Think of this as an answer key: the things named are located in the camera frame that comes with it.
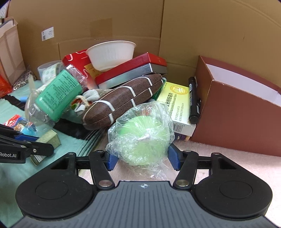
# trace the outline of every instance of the metal screw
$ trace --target metal screw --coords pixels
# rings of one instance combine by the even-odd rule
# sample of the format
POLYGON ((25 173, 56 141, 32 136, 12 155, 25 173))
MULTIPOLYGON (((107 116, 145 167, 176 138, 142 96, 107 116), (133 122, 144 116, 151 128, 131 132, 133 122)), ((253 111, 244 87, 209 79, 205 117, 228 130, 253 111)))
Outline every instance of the metal screw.
POLYGON ((176 185, 179 187, 186 187, 189 185, 189 181, 187 180, 177 180, 176 185))
POLYGON ((111 185, 112 185, 112 182, 109 181, 109 180, 102 180, 102 181, 99 182, 99 186, 101 186, 101 187, 106 188, 106 187, 109 187, 111 185))

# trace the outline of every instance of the table surface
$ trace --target table surface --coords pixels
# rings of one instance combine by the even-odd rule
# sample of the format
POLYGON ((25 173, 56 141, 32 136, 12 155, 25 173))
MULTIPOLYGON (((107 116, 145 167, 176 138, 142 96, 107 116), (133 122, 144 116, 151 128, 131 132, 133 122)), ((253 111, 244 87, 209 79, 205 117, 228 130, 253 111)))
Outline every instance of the table surface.
MULTIPOLYGON (((105 136, 95 149, 105 150, 107 143, 108 139, 105 136)), ((274 224, 281 227, 281 157, 231 150, 191 141, 185 142, 178 140, 175 142, 175 145, 182 151, 192 150, 197 152, 200 156, 210 156, 212 152, 219 152, 268 183, 273 192, 273 199, 266 213, 266 217, 274 224)), ((167 179, 173 183, 178 172, 173 170, 168 160, 165 161, 165 164, 169 167, 168 172, 165 172, 167 179)), ((116 185, 120 180, 148 180, 146 177, 134 173, 130 166, 120 160, 114 170, 109 173, 116 185)), ((79 176, 92 184, 92 177, 89 170, 82 170, 79 176)), ((207 176, 208 170, 198 170, 195 183, 198 183, 207 176)))

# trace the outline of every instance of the gray gripper base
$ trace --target gray gripper base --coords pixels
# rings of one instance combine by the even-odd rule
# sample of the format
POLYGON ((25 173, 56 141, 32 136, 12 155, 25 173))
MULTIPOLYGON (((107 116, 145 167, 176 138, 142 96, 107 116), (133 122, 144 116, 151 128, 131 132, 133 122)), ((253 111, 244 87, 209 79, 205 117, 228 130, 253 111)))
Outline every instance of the gray gripper base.
POLYGON ((246 221, 215 217, 187 191, 175 190, 167 181, 121 181, 114 190, 101 191, 80 214, 59 221, 24 217, 13 228, 276 228, 261 216, 246 221))

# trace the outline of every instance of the brown cushion with white stripes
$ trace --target brown cushion with white stripes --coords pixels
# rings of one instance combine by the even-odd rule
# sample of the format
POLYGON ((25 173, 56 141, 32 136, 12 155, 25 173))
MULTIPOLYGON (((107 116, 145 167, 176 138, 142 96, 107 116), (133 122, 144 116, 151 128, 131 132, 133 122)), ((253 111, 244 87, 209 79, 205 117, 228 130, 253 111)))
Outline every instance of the brown cushion with white stripes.
POLYGON ((94 102, 83 113, 83 125, 88 130, 109 126, 130 108, 142 104, 162 86, 160 74, 135 78, 117 87, 94 102))

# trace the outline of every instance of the orange circular logo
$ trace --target orange circular logo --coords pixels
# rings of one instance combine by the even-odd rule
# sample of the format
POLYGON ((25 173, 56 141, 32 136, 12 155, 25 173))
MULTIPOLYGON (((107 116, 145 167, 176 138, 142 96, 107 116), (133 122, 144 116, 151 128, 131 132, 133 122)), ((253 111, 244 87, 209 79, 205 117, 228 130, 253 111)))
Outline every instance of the orange circular logo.
POLYGON ((176 94, 181 94, 181 95, 184 95, 184 94, 188 93, 187 89, 185 89, 185 88, 183 88, 183 87, 181 87, 179 85, 171 86, 170 90, 172 90, 176 94))

